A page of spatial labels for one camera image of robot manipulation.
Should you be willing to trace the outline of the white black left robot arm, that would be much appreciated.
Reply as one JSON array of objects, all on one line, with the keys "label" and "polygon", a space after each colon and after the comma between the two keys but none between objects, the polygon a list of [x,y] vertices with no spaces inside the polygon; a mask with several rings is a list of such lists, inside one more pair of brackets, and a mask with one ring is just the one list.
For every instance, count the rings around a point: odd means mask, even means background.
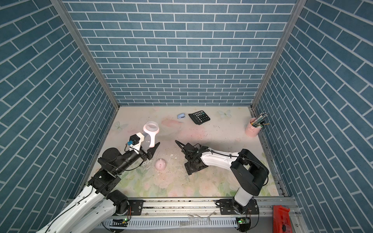
[{"label": "white black left robot arm", "polygon": [[82,192],[41,233],[89,233],[107,218],[130,219],[141,215],[143,200],[130,201],[115,187],[119,175],[138,159],[151,160],[160,143],[144,151],[142,148],[121,154],[116,148],[107,149],[99,159],[101,169],[88,181]]}]

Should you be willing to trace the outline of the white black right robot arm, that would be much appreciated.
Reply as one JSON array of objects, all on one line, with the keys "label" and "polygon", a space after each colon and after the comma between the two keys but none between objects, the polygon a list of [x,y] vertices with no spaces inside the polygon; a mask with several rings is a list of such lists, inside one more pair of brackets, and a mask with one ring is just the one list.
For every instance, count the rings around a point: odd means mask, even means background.
[{"label": "white black right robot arm", "polygon": [[269,178],[269,170],[253,153],[247,149],[242,149],[240,152],[218,151],[207,146],[183,144],[178,140],[176,144],[187,159],[185,168],[188,175],[209,166],[229,170],[234,174],[240,187],[234,198],[227,204],[216,202],[221,210],[234,211],[237,214],[247,214],[252,210],[249,203],[254,196],[259,195]]}]

